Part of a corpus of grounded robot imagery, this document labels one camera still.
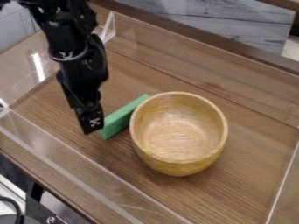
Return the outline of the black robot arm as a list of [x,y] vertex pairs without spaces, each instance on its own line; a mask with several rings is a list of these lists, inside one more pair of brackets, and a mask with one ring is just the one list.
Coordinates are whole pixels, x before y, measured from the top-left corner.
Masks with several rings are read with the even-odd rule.
[[104,127],[100,85],[108,79],[108,58],[97,34],[97,15],[89,0],[17,0],[28,9],[60,65],[56,80],[84,134]]

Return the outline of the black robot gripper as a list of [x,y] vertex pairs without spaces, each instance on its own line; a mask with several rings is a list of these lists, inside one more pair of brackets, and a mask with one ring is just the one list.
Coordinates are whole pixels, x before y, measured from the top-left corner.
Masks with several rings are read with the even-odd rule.
[[81,131],[88,135],[104,127],[98,87],[108,79],[105,47],[96,34],[84,38],[48,38],[48,44],[50,59],[60,64],[56,79]]

